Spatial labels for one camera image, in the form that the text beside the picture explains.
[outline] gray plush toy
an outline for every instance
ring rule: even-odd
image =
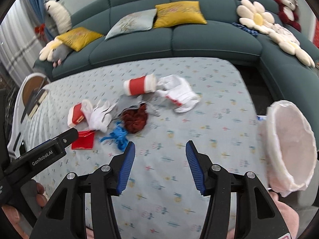
[[[52,60],[53,60],[53,67],[57,67],[62,64],[62,62],[66,59],[68,54],[73,51],[72,48],[68,47],[65,44],[61,44],[56,49],[53,50],[52,53]]]

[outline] throw pillow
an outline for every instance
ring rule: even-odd
[[[108,32],[105,40],[121,34],[150,30],[153,27],[156,9],[131,13],[119,20]]]
[[[157,19],[154,28],[172,27],[186,23],[207,24],[198,1],[179,1],[155,6]]]
[[[102,36],[102,34],[88,30],[87,28],[78,27],[57,36],[57,38],[68,47],[72,48],[76,52],[79,52],[92,41],[95,41]]]

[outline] light blue pillow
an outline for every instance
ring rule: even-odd
[[[153,27],[157,9],[131,13],[119,20],[108,32],[105,40],[121,34],[132,33],[142,30],[150,30]]]

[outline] light blue tablecloth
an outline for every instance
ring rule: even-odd
[[[188,140],[193,140],[200,153],[209,155],[212,162],[229,172],[253,171],[266,184],[255,109],[239,72],[228,61],[143,60],[105,66],[55,81],[46,86],[50,92],[34,117],[24,120],[21,139],[29,150],[59,135],[68,129],[67,115],[72,105],[83,99],[90,99],[93,104],[99,99],[116,102],[123,94],[124,80],[150,73],[157,78],[171,74],[186,78],[201,101],[182,114],[174,113],[168,101],[151,101],[161,116],[149,116],[145,129],[128,137],[137,151],[126,190],[113,198],[118,226],[123,239],[196,239],[209,198],[202,197],[195,188],[185,156]],[[86,130],[87,123],[84,121],[76,128]],[[67,173],[91,173],[121,153],[111,141],[99,142],[104,135],[96,133],[93,150],[67,148],[64,158],[36,177],[49,196]],[[235,215],[232,204],[230,227],[234,227]],[[86,220],[92,227],[89,195]]]

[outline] brown scrunchie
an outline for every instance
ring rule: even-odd
[[[141,104],[137,110],[127,110],[122,113],[124,127],[131,134],[135,134],[145,127],[147,117],[146,104]]]

